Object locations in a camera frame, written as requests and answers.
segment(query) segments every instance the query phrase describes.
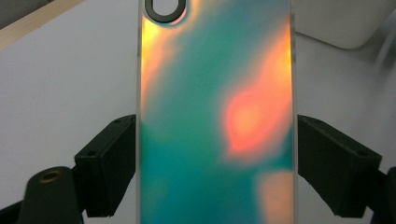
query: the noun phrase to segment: smartphone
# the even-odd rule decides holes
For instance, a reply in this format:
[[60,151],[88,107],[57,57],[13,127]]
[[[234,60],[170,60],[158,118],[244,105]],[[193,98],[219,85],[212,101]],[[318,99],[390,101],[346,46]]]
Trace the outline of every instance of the smartphone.
[[293,223],[290,0],[140,1],[137,223]]

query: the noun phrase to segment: white plastic container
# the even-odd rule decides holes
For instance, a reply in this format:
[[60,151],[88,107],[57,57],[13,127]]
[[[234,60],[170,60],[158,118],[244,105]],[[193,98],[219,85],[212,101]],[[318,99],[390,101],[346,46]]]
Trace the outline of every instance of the white plastic container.
[[295,0],[296,31],[342,49],[363,45],[396,0]]

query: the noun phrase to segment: black oval ring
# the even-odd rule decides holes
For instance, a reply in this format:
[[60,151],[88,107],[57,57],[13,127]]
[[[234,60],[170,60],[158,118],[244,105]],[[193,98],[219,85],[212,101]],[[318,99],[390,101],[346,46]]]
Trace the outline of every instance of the black oval ring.
[[186,8],[186,0],[178,0],[176,10],[169,15],[163,16],[155,12],[152,2],[153,0],[145,0],[146,12],[154,21],[162,23],[177,20],[183,14],[184,9]]

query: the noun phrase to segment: red glowing spot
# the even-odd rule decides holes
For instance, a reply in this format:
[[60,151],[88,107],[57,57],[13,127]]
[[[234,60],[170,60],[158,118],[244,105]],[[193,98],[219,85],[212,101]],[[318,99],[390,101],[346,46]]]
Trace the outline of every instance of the red glowing spot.
[[262,55],[252,83],[237,88],[225,107],[229,158],[252,163],[268,154],[291,125],[289,26]]

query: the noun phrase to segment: wooden strip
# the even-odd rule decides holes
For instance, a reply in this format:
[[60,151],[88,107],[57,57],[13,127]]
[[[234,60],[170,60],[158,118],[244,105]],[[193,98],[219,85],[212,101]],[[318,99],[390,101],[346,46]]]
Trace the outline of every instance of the wooden strip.
[[55,0],[0,30],[0,50],[84,0]]

